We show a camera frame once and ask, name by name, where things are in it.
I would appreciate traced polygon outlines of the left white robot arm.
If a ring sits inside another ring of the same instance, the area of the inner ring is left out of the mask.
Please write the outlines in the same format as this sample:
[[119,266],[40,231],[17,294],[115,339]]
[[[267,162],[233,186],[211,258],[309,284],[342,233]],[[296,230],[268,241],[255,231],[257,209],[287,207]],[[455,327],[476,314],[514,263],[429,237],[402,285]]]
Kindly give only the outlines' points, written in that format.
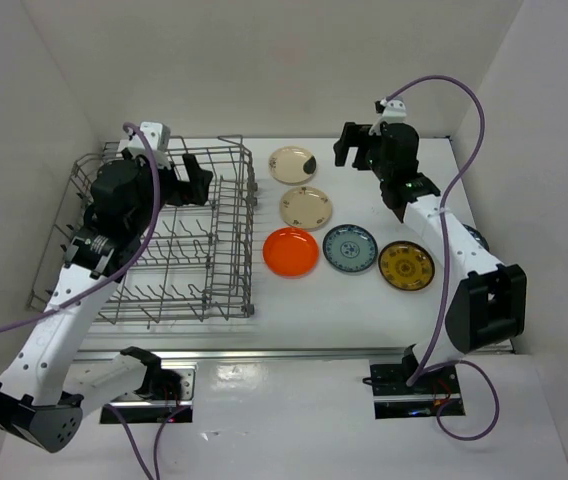
[[0,375],[0,429],[56,453],[72,440],[85,416],[120,395],[134,393],[144,400],[158,393],[178,396],[179,375],[138,347],[125,348],[78,377],[68,371],[91,324],[148,245],[159,210],[206,204],[212,172],[192,154],[182,160],[185,181],[172,164],[153,172],[143,154],[126,153],[98,169],[47,316]]

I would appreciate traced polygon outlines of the cream plate small motifs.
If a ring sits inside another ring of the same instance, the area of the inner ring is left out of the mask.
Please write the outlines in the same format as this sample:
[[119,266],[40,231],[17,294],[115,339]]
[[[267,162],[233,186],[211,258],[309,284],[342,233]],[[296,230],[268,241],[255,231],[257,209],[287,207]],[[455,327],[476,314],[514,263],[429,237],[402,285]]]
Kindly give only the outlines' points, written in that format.
[[330,220],[333,206],[323,191],[301,186],[291,188],[283,194],[279,202],[279,213],[287,225],[312,231]]

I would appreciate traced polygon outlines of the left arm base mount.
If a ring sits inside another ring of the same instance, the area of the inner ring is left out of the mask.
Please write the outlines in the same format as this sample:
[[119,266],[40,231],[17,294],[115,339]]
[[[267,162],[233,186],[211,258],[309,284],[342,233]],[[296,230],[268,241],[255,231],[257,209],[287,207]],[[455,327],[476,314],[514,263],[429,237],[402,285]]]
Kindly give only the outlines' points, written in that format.
[[159,425],[173,413],[169,423],[191,423],[197,367],[194,363],[168,362],[169,371],[147,397],[127,392],[116,397],[110,406],[117,410],[128,424]]

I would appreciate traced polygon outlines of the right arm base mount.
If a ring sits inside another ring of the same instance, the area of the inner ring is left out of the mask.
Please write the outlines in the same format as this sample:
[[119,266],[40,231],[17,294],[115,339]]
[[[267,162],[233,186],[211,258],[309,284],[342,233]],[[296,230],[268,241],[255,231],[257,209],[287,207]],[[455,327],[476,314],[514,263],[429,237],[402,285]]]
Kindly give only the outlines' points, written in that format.
[[464,416],[465,407],[454,367],[421,376],[408,386],[399,364],[371,364],[362,383],[371,389],[376,420]]

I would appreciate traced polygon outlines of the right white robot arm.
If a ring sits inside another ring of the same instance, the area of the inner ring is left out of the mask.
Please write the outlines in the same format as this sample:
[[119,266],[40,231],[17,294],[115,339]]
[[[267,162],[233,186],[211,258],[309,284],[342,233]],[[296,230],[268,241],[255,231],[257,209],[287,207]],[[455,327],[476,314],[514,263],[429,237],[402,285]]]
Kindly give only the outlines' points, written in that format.
[[357,151],[354,168],[377,177],[384,204],[419,236],[443,268],[441,305],[430,340],[408,347],[402,381],[425,392],[437,371],[482,347],[522,334],[527,277],[505,265],[471,235],[445,206],[445,194],[419,170],[419,135],[405,123],[371,126],[347,122],[333,146],[335,164]]

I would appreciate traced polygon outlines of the cream plate green patch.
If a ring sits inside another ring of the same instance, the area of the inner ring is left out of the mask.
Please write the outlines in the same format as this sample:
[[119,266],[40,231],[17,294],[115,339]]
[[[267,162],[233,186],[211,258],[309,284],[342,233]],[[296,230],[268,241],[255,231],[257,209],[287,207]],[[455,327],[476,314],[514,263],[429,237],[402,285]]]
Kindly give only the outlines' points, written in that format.
[[303,184],[317,171],[315,155],[303,147],[285,146],[275,150],[269,157],[271,176],[287,185]]

